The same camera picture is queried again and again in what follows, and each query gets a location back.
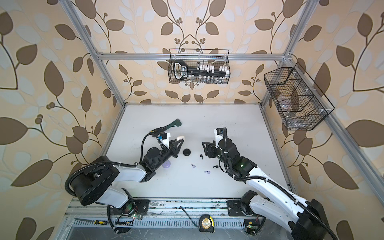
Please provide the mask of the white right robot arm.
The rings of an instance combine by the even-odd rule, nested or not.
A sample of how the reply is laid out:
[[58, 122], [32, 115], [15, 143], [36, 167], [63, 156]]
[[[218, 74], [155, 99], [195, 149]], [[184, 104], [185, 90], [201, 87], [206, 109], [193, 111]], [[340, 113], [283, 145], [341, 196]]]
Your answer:
[[308, 201], [275, 182], [239, 153], [226, 128], [217, 128], [214, 133], [214, 141], [202, 143], [205, 155], [223, 163], [233, 180], [254, 188], [241, 198], [243, 215], [260, 214], [286, 229], [295, 240], [323, 240], [326, 235], [338, 238], [319, 201]]

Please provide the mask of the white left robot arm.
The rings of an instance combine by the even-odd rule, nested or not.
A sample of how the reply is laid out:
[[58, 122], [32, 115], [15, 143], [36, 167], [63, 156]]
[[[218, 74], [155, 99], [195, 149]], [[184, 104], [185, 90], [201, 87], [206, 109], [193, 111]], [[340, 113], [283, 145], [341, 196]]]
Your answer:
[[184, 143], [184, 136], [170, 140], [170, 133], [149, 133], [157, 138], [160, 148], [150, 148], [139, 163], [130, 165], [113, 162], [101, 156], [93, 163], [74, 171], [65, 182], [68, 194], [78, 198], [81, 205], [110, 205], [117, 209], [133, 200], [129, 192], [114, 187], [117, 182], [148, 182], [169, 158], [177, 158]]

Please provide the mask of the black round charging case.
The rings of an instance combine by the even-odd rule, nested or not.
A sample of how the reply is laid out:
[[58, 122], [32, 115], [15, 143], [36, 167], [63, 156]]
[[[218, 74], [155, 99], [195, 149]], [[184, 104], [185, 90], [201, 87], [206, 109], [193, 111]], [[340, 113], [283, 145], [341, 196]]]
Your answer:
[[184, 149], [183, 150], [183, 155], [188, 157], [189, 155], [191, 154], [191, 150], [190, 149]]

